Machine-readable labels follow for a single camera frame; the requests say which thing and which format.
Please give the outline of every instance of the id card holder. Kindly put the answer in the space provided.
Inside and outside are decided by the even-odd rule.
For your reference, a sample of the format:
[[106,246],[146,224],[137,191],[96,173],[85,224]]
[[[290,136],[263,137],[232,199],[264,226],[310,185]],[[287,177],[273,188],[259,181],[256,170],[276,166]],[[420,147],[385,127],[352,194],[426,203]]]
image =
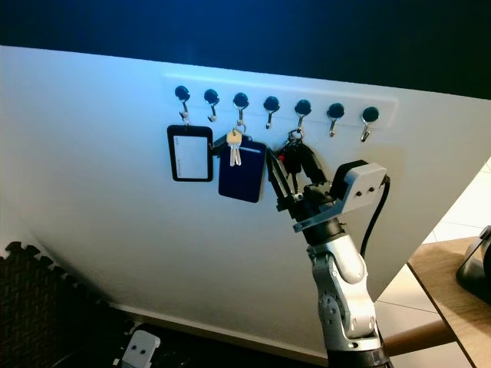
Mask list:
[[253,142],[242,136],[240,166],[230,166],[230,148],[220,155],[218,193],[221,196],[257,203],[261,193],[262,177],[266,158],[266,145]]
[[170,125],[170,165],[177,182],[211,182],[213,180],[213,131],[207,126]]

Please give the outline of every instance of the wooden table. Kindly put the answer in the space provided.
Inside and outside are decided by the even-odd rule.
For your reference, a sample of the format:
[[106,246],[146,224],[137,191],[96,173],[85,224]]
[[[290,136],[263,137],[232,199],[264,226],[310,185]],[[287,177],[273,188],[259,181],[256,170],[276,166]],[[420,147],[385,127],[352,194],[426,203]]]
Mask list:
[[456,341],[474,367],[491,367],[491,306],[462,289],[456,271],[477,238],[421,245],[409,268],[443,321],[386,339],[390,355]]

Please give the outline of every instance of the tile floor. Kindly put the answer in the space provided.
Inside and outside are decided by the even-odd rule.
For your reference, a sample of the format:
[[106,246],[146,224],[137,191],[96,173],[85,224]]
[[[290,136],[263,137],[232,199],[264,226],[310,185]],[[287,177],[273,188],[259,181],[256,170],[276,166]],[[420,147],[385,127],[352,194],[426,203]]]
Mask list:
[[[442,221],[423,243],[443,242],[478,235],[491,225],[491,158]],[[440,316],[407,266],[404,266],[375,303],[384,336],[398,334],[439,320]],[[394,368],[470,368],[457,343],[392,358]]]

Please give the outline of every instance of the dark blue wall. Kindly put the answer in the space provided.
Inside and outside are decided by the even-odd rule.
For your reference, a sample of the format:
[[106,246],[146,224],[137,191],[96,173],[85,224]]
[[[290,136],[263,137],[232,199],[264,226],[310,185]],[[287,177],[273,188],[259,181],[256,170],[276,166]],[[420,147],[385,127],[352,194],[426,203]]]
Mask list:
[[491,99],[479,3],[2,0],[0,43]]

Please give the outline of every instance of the black knob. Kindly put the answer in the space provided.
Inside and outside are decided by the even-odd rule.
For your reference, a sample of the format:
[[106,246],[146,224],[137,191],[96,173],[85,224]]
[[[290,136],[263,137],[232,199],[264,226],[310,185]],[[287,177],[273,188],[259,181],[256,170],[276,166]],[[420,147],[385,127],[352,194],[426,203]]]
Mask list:
[[243,94],[242,92],[236,94],[236,96],[233,98],[233,103],[239,107],[239,108],[245,108],[249,105],[249,99],[247,98],[246,94]]
[[364,111],[363,111],[363,120],[366,122],[366,123],[373,123],[376,119],[378,119],[378,110],[376,107],[367,107]]
[[344,106],[340,103],[333,103],[328,110],[328,116],[331,119],[339,119],[344,115]]
[[279,101],[276,97],[269,96],[266,98],[266,101],[264,101],[263,106],[267,111],[277,111],[279,109]]
[[295,106],[295,111],[298,115],[302,115],[302,116],[309,115],[310,112],[312,111],[310,107],[310,102],[308,102],[307,100],[300,100],[297,103],[297,106]]
[[191,95],[189,94],[189,91],[184,86],[176,87],[176,90],[174,91],[174,93],[175,93],[176,97],[179,98],[179,101],[183,101],[183,102],[188,101],[188,99],[191,97]]
[[205,92],[205,101],[209,105],[216,105],[219,101],[218,94],[215,90],[209,89]]

